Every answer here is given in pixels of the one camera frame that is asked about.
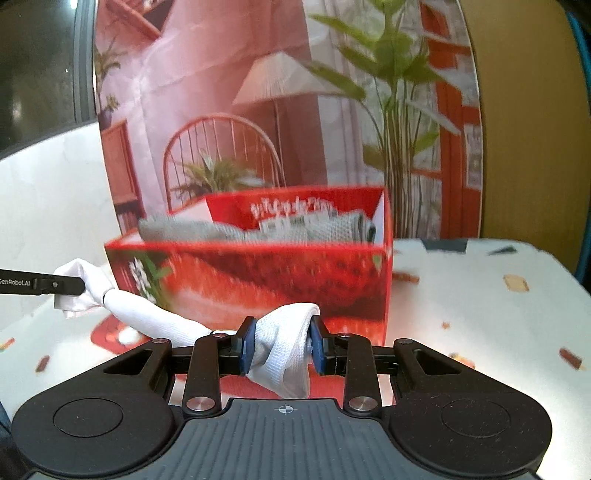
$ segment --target blue gripper pad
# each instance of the blue gripper pad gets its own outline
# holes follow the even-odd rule
[[[324,349],[322,348],[322,337],[314,322],[310,323],[309,334],[310,338],[312,338],[312,362],[314,363],[314,369],[319,375],[324,375],[326,359],[324,358]]]
[[[242,355],[240,357],[240,372],[246,375],[251,369],[252,357],[255,354],[256,322],[252,322],[244,337]]]

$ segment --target gray cloth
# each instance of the gray cloth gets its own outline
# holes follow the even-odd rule
[[[373,242],[375,237],[375,226],[362,210],[328,218],[318,225],[292,226],[272,232],[242,230],[227,223],[201,222],[173,216],[140,220],[138,230],[145,242],[334,244]]]

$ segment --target lamp shade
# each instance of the lamp shade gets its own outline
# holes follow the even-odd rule
[[[319,79],[283,51],[256,59],[233,101],[255,103],[305,93],[338,95],[342,91]]]

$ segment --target red box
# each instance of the red box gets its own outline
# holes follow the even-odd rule
[[[382,187],[296,187],[219,193],[172,212],[256,229],[259,221],[361,209],[377,226],[373,244],[143,242],[137,231],[105,245],[119,288],[211,329],[235,330],[294,302],[320,306],[332,332],[383,345],[392,281],[392,226]]]

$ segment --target white cloth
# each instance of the white cloth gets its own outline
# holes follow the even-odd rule
[[[192,346],[212,331],[199,322],[157,307],[143,297],[118,290],[98,267],[80,259],[59,267],[56,275],[81,277],[85,292],[78,296],[56,295],[54,305],[68,314],[105,307],[130,327],[152,338],[168,338],[173,347]],[[310,395],[308,363],[311,340],[308,328],[318,305],[294,303],[265,315],[256,323],[255,353],[248,378],[282,398]]]
[[[308,363],[312,340],[308,328],[318,305],[283,305],[256,323],[255,354],[248,378],[272,390],[282,398],[307,398],[310,395]]]
[[[76,258],[61,267],[56,268],[54,275],[68,277],[80,277],[84,280],[86,290],[77,297],[71,295],[56,295],[54,305],[58,310],[63,310],[67,317],[73,317],[80,313],[91,312],[104,307],[105,294],[115,288],[113,282],[99,267],[85,260]]]

